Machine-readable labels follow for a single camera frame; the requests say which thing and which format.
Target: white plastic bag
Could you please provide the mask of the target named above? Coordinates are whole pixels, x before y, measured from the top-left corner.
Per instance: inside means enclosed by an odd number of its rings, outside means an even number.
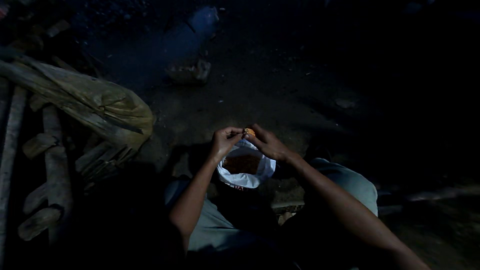
[[[255,175],[248,173],[231,174],[227,169],[223,168],[223,162],[226,157],[255,156],[260,158],[257,173]],[[264,156],[253,144],[247,140],[237,142],[232,150],[225,156],[216,166],[219,178],[222,182],[229,186],[242,186],[246,188],[256,188],[268,178],[272,177],[275,172],[275,160],[271,160]]]

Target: corn kernel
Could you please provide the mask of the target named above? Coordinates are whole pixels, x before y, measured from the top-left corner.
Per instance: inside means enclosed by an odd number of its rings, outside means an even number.
[[[250,135],[255,136],[255,131],[253,131],[253,129],[246,128],[246,129],[244,129],[244,132],[245,132],[246,134],[250,134]]]

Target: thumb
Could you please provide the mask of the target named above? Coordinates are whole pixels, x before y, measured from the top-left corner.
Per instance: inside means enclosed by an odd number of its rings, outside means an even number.
[[[232,144],[236,144],[237,142],[239,142],[241,140],[242,136],[243,136],[243,134],[240,133],[240,134],[237,134],[237,135],[233,136],[229,140],[232,142]]]
[[[258,150],[262,151],[262,148],[264,147],[265,143],[262,142],[261,140],[257,139],[257,137],[246,134],[245,139],[249,142],[251,142]]]

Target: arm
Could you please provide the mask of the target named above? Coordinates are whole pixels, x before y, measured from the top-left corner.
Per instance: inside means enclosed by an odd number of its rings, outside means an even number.
[[[180,231],[185,253],[188,250],[190,235],[200,218],[207,187],[216,165],[228,154],[233,145],[241,140],[242,132],[241,128],[228,127],[214,133],[212,150],[207,160],[168,215],[172,224]]]
[[[428,266],[400,241],[370,210],[304,161],[299,154],[288,149],[273,133],[253,125],[255,136],[245,138],[267,157],[293,166],[300,177],[324,199],[332,213],[347,231],[369,246],[385,251],[392,263],[405,270],[427,270]]]

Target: person's left hand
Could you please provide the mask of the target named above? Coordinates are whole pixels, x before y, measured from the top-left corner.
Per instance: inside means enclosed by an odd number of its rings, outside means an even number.
[[[243,129],[238,127],[226,127],[215,131],[212,138],[212,150],[209,158],[219,163],[228,154],[233,145],[241,140]]]

